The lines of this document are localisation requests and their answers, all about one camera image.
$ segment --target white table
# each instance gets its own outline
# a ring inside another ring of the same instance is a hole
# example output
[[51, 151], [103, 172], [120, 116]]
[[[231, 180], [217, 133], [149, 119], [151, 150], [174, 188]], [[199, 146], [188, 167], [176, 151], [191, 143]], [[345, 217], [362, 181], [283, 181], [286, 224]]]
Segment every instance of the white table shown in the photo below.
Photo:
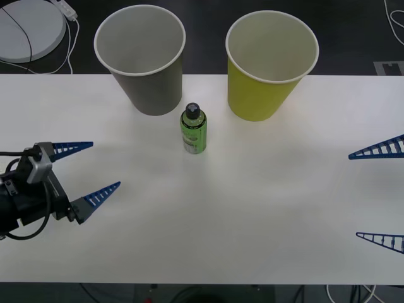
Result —
[[[348, 160], [404, 133], [404, 77], [307, 76], [265, 122], [236, 117], [226, 83], [185, 75], [149, 117], [110, 75], [1, 75], [0, 150], [94, 141], [54, 165], [68, 196], [122, 185], [83, 225], [1, 241], [0, 282], [404, 284], [404, 255], [355, 236], [404, 234], [404, 160]], [[188, 102], [208, 116], [200, 155]]]

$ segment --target black cable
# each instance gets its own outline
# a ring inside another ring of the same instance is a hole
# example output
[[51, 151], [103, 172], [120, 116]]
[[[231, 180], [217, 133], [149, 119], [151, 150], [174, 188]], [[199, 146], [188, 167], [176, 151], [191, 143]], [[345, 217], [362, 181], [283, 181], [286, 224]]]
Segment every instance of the black cable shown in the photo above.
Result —
[[304, 285], [300, 286], [299, 289], [297, 289], [296, 294], [294, 295], [294, 297], [292, 299], [292, 303], [297, 302], [297, 299], [299, 298], [300, 293], [303, 291], [304, 291]]
[[360, 285], [358, 285], [358, 301], [357, 301], [357, 303], [360, 303], [361, 300], [362, 300], [362, 295], [360, 294]]
[[30, 235], [19, 236], [19, 235], [10, 234], [8, 232], [6, 234], [6, 236], [9, 237], [10, 239], [20, 240], [20, 241], [21, 240], [29, 240], [29, 239], [32, 239], [32, 238], [36, 237], [37, 235], [39, 235], [39, 233], [41, 233], [41, 231], [44, 230], [46, 224], [48, 223], [49, 217], [51, 215], [51, 206], [52, 206], [52, 204], [51, 204], [51, 196], [49, 194], [49, 190], [48, 190], [48, 187], [47, 187], [46, 183], [42, 182], [42, 185], [44, 186], [45, 199], [46, 199], [46, 214], [45, 214], [45, 219], [42, 222], [42, 225], [39, 227], [39, 229], [36, 232], [34, 232], [33, 234], [30, 234]]
[[4, 9], [4, 8], [1, 8], [11, 19], [13, 19], [13, 21], [19, 26], [19, 28], [23, 31], [23, 33], [25, 34], [25, 37], [27, 38], [27, 40], [28, 40], [28, 44], [30, 45], [30, 61], [28, 62], [28, 65], [27, 65], [27, 68], [25, 69], [25, 73], [27, 73], [28, 72], [28, 70], [30, 69], [30, 66], [31, 66], [31, 62], [32, 62], [32, 45], [31, 45], [31, 41], [30, 41], [30, 39], [28, 38], [28, 35], [27, 35], [27, 33], [24, 31], [24, 29], [22, 28], [22, 26]]
[[358, 289], [358, 285], [352, 285], [349, 303], [354, 303], [357, 289]]
[[79, 283], [80, 287], [85, 291], [85, 293], [95, 302], [100, 303], [85, 287], [82, 283]]
[[305, 295], [304, 295], [304, 290], [305, 290], [306, 288], [305, 288], [305, 286], [303, 285], [303, 289], [302, 289], [302, 303], [304, 303], [304, 297], [305, 297]]
[[184, 294], [186, 294], [187, 292], [189, 292], [190, 290], [194, 290], [194, 289], [196, 289], [196, 286], [190, 286], [190, 287], [187, 287], [187, 288], [181, 290], [179, 293], [177, 293], [177, 294], [171, 299], [170, 303], [176, 303], [182, 295], [184, 295]]
[[15, 163], [17, 163], [18, 161], [20, 161], [20, 158], [17, 158], [17, 159], [14, 159], [13, 161], [11, 161], [6, 167], [6, 172], [11, 171], [11, 169], [13, 168], [13, 165]]

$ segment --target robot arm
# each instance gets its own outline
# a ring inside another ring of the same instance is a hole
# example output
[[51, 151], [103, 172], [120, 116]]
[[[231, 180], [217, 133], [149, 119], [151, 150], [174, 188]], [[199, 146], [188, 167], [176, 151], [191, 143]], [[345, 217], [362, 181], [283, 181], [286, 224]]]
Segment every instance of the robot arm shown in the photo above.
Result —
[[[3, 156], [20, 156], [9, 163], [0, 174], [0, 239], [28, 240], [38, 235], [46, 226], [50, 215], [56, 220], [67, 217], [70, 222], [85, 222], [91, 214], [119, 187], [117, 182], [99, 191], [69, 202], [63, 187], [52, 171], [59, 159], [93, 146], [92, 142], [36, 143], [21, 153], [1, 153]], [[28, 225], [44, 218], [41, 227], [32, 235], [20, 237], [11, 234], [17, 229], [18, 219]]]

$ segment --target green spray can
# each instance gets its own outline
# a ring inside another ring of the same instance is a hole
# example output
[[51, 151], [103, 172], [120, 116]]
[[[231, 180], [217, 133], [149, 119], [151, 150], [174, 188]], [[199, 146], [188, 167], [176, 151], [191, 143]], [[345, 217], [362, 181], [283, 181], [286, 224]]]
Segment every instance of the green spray can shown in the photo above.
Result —
[[206, 148], [208, 120], [196, 103], [186, 106], [180, 118], [184, 148], [189, 153], [201, 153]]

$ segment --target floor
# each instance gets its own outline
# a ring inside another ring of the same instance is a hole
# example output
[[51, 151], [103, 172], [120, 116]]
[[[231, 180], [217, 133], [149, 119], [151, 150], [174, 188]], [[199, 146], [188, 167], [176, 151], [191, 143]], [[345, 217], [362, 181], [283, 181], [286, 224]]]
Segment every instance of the floor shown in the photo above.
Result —
[[[4, 6], [14, 0], [0, 0]], [[389, 11], [404, 9], [402, 0], [386, 0]], [[312, 74], [376, 75], [374, 62], [404, 61], [404, 46], [393, 36], [383, 0], [67, 0], [76, 10], [80, 34], [71, 55], [74, 73], [108, 73], [98, 62], [93, 38], [99, 24], [111, 13], [134, 4], [154, 4], [175, 13], [187, 33], [183, 57], [186, 74], [225, 74], [225, 37], [231, 24], [252, 11], [272, 9], [290, 13], [306, 22], [316, 34], [319, 61]], [[404, 23], [404, 14], [395, 14]], [[70, 22], [72, 34], [76, 24]], [[404, 39], [404, 28], [395, 25]], [[30, 68], [46, 73], [59, 67], [66, 57], [68, 35], [49, 55]], [[386, 74], [401, 74], [396, 64]], [[23, 69], [0, 64], [0, 73], [24, 73]], [[60, 73], [68, 73], [67, 64]]]
[[[159, 285], [152, 291], [150, 285], [146, 284], [85, 284], [85, 287], [100, 303], [144, 303], [148, 297], [153, 303], [169, 303], [175, 294], [188, 285]], [[220, 295], [226, 303], [294, 303], [298, 289], [299, 285], [205, 285], [199, 291]], [[349, 302], [351, 289], [349, 285], [334, 285], [330, 287], [330, 293], [336, 303]], [[0, 283], [0, 293], [2, 302], [7, 303], [95, 303], [77, 283]], [[404, 288], [378, 286], [376, 294], [385, 303], [399, 303], [403, 302]], [[367, 297], [363, 287], [361, 295], [363, 301]], [[298, 297], [295, 302], [303, 301]], [[323, 285], [308, 285], [304, 290], [304, 302], [330, 301]]]

